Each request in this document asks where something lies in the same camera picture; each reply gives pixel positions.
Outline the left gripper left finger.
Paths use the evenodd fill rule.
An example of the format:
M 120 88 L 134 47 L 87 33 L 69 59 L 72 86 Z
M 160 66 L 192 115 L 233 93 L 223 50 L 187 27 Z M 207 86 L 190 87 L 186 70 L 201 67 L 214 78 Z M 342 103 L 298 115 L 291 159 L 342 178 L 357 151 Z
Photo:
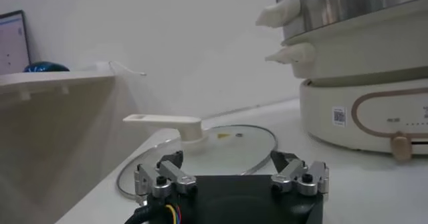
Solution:
M 142 162 L 134 171 L 135 201 L 143 206 L 150 198 L 166 201 L 173 194 L 192 197 L 197 193 L 197 178 L 180 168 L 183 153 L 176 152 L 161 158 L 155 166 Z

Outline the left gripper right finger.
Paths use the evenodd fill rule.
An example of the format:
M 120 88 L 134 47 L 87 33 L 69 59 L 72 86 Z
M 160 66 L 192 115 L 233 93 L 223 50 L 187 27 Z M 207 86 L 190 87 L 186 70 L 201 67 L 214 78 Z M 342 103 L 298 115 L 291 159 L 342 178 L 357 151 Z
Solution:
M 284 194 L 296 190 L 303 196 L 329 193 L 330 173 L 325 162 L 307 165 L 295 154 L 273 150 L 270 157 L 277 173 L 271 176 L 271 190 Z

